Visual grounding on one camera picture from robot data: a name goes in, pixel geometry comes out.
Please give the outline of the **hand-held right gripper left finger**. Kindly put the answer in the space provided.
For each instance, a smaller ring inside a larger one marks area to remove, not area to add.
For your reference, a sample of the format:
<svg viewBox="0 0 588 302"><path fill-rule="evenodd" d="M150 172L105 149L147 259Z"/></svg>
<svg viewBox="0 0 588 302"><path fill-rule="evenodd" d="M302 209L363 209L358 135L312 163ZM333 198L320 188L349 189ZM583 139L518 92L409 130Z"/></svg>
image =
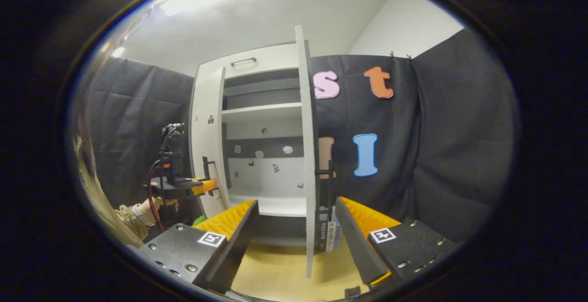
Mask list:
<svg viewBox="0 0 588 302"><path fill-rule="evenodd" d="M138 255L168 276L202 289L226 293L259 219L251 199L203 222L176 224L138 249Z"/></svg>

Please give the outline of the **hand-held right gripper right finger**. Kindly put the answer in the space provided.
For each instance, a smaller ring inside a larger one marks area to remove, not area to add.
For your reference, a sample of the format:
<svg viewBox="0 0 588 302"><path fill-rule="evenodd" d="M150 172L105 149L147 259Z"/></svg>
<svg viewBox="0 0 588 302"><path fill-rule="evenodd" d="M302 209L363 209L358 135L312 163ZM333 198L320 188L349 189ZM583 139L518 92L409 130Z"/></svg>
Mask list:
<svg viewBox="0 0 588 302"><path fill-rule="evenodd" d="M400 222L345 197L336 199L335 215L362 283L370 289L424 274L462 245L422 221Z"/></svg>

